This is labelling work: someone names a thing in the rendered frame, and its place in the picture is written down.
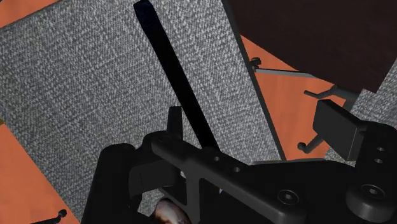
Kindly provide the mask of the dark brown table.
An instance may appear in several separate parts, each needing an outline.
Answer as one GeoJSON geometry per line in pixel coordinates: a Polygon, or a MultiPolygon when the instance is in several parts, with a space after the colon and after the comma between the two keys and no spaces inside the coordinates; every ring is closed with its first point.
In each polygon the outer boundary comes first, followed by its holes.
{"type": "Polygon", "coordinates": [[[358,95],[352,112],[397,127],[397,0],[223,0],[245,60],[308,77],[256,73],[289,160],[310,141],[316,100],[333,85],[358,95]]]}

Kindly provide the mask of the long black flat bar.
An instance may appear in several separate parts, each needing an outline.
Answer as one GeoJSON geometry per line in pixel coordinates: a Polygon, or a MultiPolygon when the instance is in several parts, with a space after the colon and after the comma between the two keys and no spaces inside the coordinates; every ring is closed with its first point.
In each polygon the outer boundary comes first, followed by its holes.
{"type": "Polygon", "coordinates": [[[201,147],[218,149],[217,141],[205,119],[154,6],[149,0],[138,0],[138,2],[134,3],[134,11],[201,147]]]}

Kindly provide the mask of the brown and white object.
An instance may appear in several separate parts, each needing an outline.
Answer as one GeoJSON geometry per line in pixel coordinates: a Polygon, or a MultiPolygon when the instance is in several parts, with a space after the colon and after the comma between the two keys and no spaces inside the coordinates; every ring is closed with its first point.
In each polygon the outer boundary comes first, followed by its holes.
{"type": "Polygon", "coordinates": [[[157,202],[151,217],[155,224],[192,224],[187,214],[173,201],[166,198],[157,202]]]}

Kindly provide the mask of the grey fabric sofa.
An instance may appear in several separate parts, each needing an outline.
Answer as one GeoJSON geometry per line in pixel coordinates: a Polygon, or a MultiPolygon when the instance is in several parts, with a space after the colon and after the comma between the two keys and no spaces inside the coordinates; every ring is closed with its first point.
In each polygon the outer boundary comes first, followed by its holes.
{"type": "MultiPolygon", "coordinates": [[[[179,101],[137,0],[61,0],[0,29],[0,119],[81,219],[100,151],[140,146],[179,101]]],[[[150,0],[222,152],[279,152],[221,0],[150,0]]]]}

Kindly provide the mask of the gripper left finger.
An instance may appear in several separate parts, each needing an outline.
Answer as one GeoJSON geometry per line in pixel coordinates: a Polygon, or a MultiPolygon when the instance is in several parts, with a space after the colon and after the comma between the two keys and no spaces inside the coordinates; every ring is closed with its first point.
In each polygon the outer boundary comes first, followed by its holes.
{"type": "Polygon", "coordinates": [[[169,108],[167,129],[150,133],[129,171],[129,194],[154,189],[192,224],[300,224],[299,196],[275,183],[255,185],[249,166],[213,148],[183,141],[182,109],[169,108]]]}

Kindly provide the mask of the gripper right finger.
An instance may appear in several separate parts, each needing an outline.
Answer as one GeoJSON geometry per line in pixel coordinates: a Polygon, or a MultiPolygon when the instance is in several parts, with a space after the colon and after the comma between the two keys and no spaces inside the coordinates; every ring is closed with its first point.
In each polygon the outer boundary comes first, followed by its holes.
{"type": "Polygon", "coordinates": [[[345,161],[355,161],[345,203],[362,223],[397,223],[397,129],[360,120],[319,100],[313,129],[345,161]]]}

